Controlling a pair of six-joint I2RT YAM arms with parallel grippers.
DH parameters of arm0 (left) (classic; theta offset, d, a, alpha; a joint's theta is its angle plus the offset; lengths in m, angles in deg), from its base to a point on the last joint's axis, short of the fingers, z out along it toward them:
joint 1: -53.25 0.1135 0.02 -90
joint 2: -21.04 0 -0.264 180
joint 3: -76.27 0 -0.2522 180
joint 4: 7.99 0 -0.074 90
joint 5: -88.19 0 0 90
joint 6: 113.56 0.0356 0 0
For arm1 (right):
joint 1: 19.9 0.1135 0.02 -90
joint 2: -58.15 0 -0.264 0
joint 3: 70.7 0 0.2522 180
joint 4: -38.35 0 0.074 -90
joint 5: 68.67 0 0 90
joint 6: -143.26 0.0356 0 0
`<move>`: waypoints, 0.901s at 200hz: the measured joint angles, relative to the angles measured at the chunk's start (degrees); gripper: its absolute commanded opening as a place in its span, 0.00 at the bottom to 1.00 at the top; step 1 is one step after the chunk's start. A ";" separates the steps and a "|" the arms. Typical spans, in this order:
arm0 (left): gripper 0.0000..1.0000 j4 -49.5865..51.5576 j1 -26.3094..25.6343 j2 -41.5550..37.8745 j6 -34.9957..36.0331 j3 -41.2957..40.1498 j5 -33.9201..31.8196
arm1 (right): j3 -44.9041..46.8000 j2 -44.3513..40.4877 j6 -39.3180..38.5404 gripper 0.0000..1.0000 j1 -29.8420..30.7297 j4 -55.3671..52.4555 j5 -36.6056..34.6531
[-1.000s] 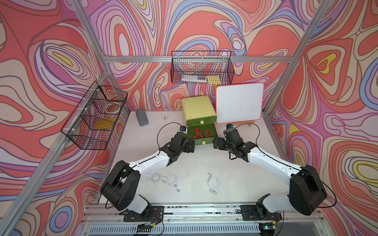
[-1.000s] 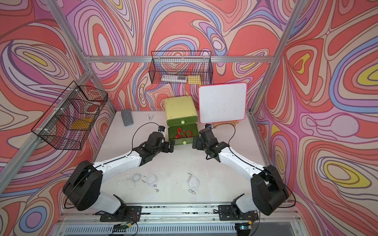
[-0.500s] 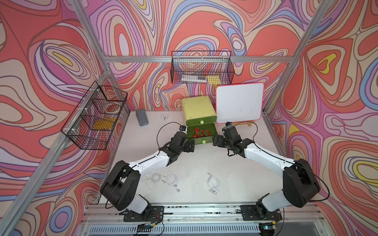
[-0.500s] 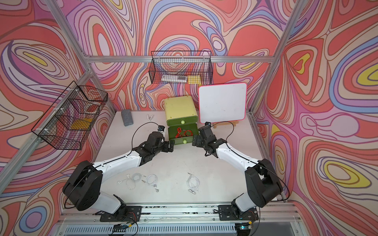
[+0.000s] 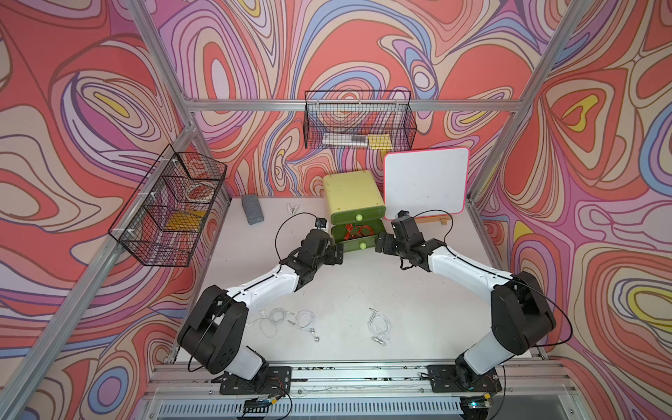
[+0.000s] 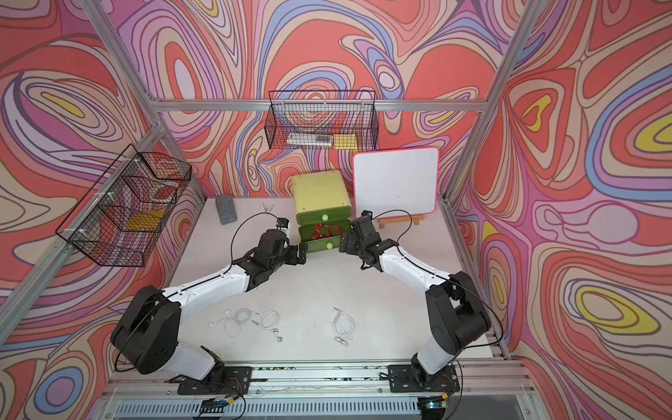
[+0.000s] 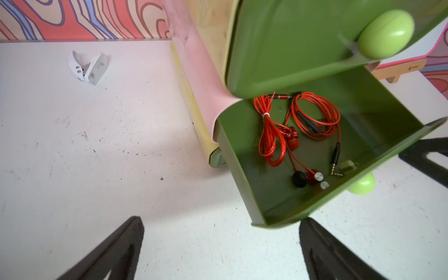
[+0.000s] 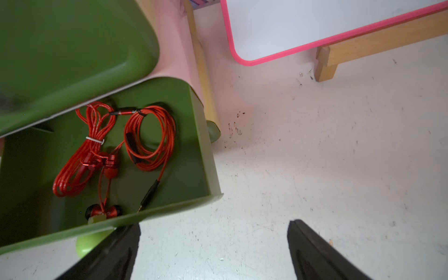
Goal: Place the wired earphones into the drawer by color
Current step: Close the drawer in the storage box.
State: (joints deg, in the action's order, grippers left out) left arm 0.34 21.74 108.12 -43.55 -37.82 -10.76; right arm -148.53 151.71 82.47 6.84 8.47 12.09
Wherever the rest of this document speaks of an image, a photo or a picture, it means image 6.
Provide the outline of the red earphones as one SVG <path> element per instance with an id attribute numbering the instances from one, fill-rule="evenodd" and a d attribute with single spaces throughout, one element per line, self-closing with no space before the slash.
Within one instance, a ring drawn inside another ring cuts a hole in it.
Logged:
<path id="1" fill-rule="evenodd" d="M 315 224 L 314 225 L 313 236 L 311 237 L 311 239 L 313 241 L 316 241 L 318 239 L 322 239 L 324 237 L 324 235 L 322 233 L 322 230 L 323 230 L 323 225 L 322 224 Z"/>
<path id="2" fill-rule="evenodd" d="M 339 225 L 324 225 L 321 232 L 324 237 L 332 237 L 341 236 L 343 230 Z"/>

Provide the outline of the green drawer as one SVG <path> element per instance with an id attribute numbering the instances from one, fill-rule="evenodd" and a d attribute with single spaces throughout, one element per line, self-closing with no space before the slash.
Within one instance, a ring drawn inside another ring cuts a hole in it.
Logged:
<path id="1" fill-rule="evenodd" d="M 306 245 L 307 253 L 326 250 L 338 250 L 344 234 L 352 231 L 350 220 L 334 220 L 306 224 L 299 228 L 301 243 Z"/>
<path id="2" fill-rule="evenodd" d="M 348 220 L 351 217 L 351 213 L 351 206 L 336 206 L 336 208 L 304 210 L 302 212 L 298 212 L 296 218 L 297 223 L 301 226 L 304 226 Z"/>

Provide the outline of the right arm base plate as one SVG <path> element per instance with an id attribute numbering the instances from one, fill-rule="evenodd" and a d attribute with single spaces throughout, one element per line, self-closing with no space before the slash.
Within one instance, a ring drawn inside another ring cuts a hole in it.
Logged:
<path id="1" fill-rule="evenodd" d="M 401 393 L 441 393 L 452 395 L 459 392 L 460 376 L 454 366 L 448 365 L 436 374 L 426 374 L 419 366 L 388 365 L 383 378 L 388 381 L 390 391 Z"/>

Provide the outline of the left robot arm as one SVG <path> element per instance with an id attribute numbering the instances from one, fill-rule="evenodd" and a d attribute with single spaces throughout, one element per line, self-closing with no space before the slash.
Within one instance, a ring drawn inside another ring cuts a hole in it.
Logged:
<path id="1" fill-rule="evenodd" d="M 255 248 L 213 275 L 164 290 L 140 289 L 112 332 L 111 344 L 140 374 L 164 370 L 202 381 L 221 362 L 203 346 L 180 341 L 181 325 L 224 299 L 254 290 L 284 265 L 305 264 L 306 257 L 306 244 L 292 245 L 284 231 L 269 229 Z"/>

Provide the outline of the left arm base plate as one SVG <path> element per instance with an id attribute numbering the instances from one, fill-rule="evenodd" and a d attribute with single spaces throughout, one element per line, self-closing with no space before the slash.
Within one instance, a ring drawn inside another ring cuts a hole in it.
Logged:
<path id="1" fill-rule="evenodd" d="M 183 376 L 177 382 L 182 396 L 247 395 L 250 389 L 252 367 L 215 366 L 202 380 Z"/>

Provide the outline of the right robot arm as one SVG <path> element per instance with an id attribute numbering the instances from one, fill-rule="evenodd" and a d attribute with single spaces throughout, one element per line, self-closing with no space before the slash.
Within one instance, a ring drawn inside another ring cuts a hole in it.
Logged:
<path id="1" fill-rule="evenodd" d="M 359 257 L 363 271 L 390 275 L 425 297 L 432 338 L 411 358 L 418 381 L 438 376 L 491 328 L 489 306 L 467 273 L 439 271 L 410 255 L 397 241 L 383 240 L 371 212 L 350 222 L 339 247 L 341 253 Z"/>

